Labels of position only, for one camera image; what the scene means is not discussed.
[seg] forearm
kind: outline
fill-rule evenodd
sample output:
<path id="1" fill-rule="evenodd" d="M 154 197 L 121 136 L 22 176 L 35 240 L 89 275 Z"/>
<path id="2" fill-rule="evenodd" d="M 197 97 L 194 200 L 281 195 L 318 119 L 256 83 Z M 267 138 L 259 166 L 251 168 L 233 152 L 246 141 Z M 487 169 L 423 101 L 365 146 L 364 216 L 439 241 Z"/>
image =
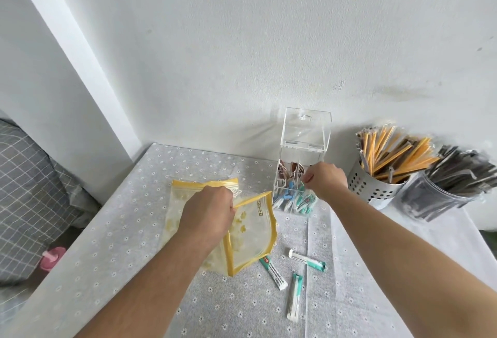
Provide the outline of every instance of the forearm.
<path id="1" fill-rule="evenodd" d="M 324 199 L 415 336 L 486 336 L 497 327 L 487 318 L 497 294 L 456 262 L 347 189 Z"/>
<path id="2" fill-rule="evenodd" d="M 207 255 L 174 235 L 76 337 L 162 337 Z"/>

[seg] tablecloth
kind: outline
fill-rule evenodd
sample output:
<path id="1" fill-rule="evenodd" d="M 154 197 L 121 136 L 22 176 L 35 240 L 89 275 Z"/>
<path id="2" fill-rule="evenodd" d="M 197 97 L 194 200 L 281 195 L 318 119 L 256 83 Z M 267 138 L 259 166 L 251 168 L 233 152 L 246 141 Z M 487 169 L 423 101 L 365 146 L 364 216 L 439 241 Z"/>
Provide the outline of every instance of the tablecloth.
<path id="1" fill-rule="evenodd" d="M 238 177 L 249 193 L 272 189 L 275 161 L 153 144 L 126 180 L 16 315 L 10 336 L 72 337 L 157 252 L 171 181 Z M 497 289 L 497 262 L 463 210 L 419 223 L 389 206 L 383 212 Z M 307 218 L 276 212 L 271 257 L 290 283 L 304 275 L 300 320 L 286 319 L 279 291 L 259 263 L 233 278 L 200 271 L 169 336 L 411 336 L 371 277 L 336 215 L 320 202 Z M 327 272 L 289 259 L 289 248 L 326 261 Z"/>

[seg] clear acrylic box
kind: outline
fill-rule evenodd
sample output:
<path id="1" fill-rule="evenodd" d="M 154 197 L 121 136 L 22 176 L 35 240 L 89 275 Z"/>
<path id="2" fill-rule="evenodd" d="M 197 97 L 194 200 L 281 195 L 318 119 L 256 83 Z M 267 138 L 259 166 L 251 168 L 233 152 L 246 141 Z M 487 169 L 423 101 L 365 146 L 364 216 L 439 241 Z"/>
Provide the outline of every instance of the clear acrylic box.
<path id="1" fill-rule="evenodd" d="M 331 134 L 330 112 L 287 108 L 281 150 L 274 180 L 273 209 L 308 215 L 317 202 L 301 177 L 310 165 L 322 161 Z"/>

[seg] wrapped chopsticks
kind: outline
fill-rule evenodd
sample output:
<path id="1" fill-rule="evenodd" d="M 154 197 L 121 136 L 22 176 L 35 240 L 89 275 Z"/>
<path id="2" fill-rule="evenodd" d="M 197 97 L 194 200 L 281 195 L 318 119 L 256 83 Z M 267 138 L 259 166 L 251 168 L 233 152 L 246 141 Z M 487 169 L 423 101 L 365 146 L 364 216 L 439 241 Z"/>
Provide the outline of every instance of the wrapped chopsticks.
<path id="1" fill-rule="evenodd" d="M 460 197 L 475 197 L 497 186 L 497 167 L 475 150 L 442 146 L 440 160 L 426 172 L 432 183 Z"/>
<path id="2" fill-rule="evenodd" d="M 374 178 L 400 184 L 439 160 L 428 137 L 403 135 L 395 126 L 363 129 L 357 133 L 361 166 Z"/>

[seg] perforated metal cup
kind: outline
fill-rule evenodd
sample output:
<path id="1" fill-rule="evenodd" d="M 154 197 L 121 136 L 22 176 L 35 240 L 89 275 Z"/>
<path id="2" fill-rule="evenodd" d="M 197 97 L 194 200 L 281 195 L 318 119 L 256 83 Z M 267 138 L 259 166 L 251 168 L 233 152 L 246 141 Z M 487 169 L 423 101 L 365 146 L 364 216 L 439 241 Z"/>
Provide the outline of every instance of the perforated metal cup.
<path id="1" fill-rule="evenodd" d="M 371 206 L 381 210 L 392 201 L 407 181 L 402 184 L 384 183 L 366 173 L 357 160 L 348 174 L 347 183 L 350 191 L 356 193 Z"/>

